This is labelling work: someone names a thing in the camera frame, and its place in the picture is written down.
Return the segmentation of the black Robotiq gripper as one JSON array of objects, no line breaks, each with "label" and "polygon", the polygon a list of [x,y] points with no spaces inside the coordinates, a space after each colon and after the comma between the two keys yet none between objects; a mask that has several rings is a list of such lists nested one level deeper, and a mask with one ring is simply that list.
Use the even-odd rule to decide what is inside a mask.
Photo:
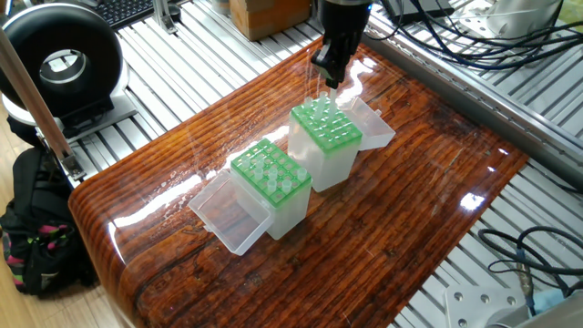
[{"label": "black Robotiq gripper", "polygon": [[324,29],[322,47],[312,64],[333,89],[344,81],[350,46],[358,46],[372,9],[372,0],[317,0],[317,16]]}]

